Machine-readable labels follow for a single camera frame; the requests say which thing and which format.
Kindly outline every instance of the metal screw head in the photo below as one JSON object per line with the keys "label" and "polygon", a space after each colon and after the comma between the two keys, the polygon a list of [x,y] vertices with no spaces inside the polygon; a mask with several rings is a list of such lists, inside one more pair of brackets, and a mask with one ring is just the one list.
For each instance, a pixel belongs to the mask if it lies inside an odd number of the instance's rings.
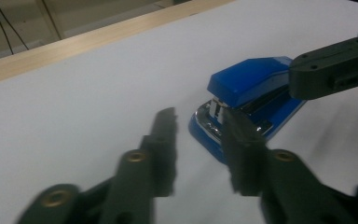
{"label": "metal screw head", "polygon": [[288,151],[278,151],[275,152],[275,159],[278,161],[294,161],[295,155]]}
{"label": "metal screw head", "polygon": [[137,162],[137,161],[143,161],[145,158],[146,158],[146,155],[144,153],[142,153],[142,152],[132,152],[127,157],[127,160]]}
{"label": "metal screw head", "polygon": [[55,190],[42,199],[45,207],[56,207],[66,203],[71,198],[71,193],[67,190]]}

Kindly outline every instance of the black cable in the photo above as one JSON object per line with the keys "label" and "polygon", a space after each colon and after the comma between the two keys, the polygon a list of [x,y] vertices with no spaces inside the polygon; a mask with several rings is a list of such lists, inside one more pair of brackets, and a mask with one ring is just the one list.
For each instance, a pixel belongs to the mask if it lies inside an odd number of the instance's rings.
{"label": "black cable", "polygon": [[10,41],[8,40],[7,33],[6,33],[6,31],[5,31],[4,26],[2,25],[2,22],[1,22],[1,21],[0,21],[0,26],[1,26],[2,31],[4,32],[5,39],[7,40],[7,44],[8,44],[8,47],[10,48],[11,54],[14,54],[14,53],[13,53],[13,48],[12,48],[11,45],[10,45]]}
{"label": "black cable", "polygon": [[7,22],[7,24],[11,27],[11,29],[14,31],[14,33],[16,33],[16,35],[19,37],[19,40],[21,41],[22,45],[28,49],[28,46],[25,44],[25,42],[22,40],[21,36],[19,35],[19,33],[17,33],[16,29],[14,29],[14,27],[11,25],[10,21],[8,21],[7,17],[5,16],[4,12],[2,11],[2,9],[0,8],[0,12],[2,14],[2,16],[4,17],[5,21]]}

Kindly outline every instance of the stapler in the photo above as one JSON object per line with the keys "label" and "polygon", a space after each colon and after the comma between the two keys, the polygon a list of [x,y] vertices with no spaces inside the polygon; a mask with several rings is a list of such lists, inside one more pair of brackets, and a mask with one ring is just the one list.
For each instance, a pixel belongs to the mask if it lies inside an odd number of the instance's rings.
{"label": "stapler", "polygon": [[222,124],[225,109],[240,110],[270,139],[306,101],[289,95],[287,57],[248,59],[211,76],[214,97],[192,116],[191,134],[222,163]]}

